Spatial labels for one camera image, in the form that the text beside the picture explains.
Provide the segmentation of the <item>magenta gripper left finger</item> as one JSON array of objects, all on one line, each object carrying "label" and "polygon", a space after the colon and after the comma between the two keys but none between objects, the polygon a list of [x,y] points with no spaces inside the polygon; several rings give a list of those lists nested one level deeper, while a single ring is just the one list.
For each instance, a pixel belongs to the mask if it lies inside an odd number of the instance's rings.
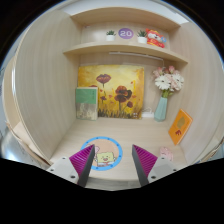
[{"label": "magenta gripper left finger", "polygon": [[70,157],[62,157],[47,171],[81,187],[85,187],[93,159],[95,146],[90,145]]}]

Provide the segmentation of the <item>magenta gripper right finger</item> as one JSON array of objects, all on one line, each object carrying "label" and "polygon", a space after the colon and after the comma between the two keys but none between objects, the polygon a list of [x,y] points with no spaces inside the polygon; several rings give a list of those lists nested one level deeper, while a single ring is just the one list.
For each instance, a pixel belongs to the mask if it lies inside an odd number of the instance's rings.
[{"label": "magenta gripper right finger", "polygon": [[165,157],[157,157],[136,145],[132,145],[132,157],[141,186],[145,186],[177,171],[174,164]]}]

